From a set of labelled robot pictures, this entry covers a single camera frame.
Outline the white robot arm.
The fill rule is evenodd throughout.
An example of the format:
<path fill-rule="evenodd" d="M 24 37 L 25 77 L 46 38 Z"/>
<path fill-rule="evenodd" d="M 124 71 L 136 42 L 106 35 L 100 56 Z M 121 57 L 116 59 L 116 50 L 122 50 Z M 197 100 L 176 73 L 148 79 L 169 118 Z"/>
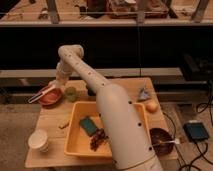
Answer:
<path fill-rule="evenodd" d="M 96 94 L 97 111 L 119 171 L 163 171 L 146 129 L 127 91 L 112 83 L 86 64 L 81 45 L 63 45 L 58 49 L 56 80 L 65 85 L 73 71 Z"/>

